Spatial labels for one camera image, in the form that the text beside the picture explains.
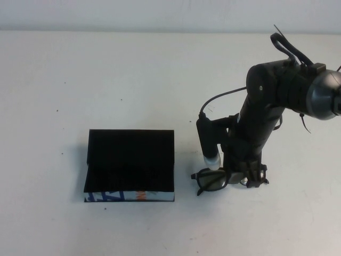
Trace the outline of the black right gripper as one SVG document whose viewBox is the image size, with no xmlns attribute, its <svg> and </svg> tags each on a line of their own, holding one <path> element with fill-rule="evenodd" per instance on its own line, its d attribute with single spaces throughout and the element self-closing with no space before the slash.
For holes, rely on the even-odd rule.
<svg viewBox="0 0 341 256">
<path fill-rule="evenodd" d="M 238 138 L 226 139 L 225 169 L 249 172 L 245 184 L 247 188 L 258 188 L 264 183 L 268 184 L 266 165 L 261 161 L 261 151 L 255 150 L 252 144 Z"/>
</svg>

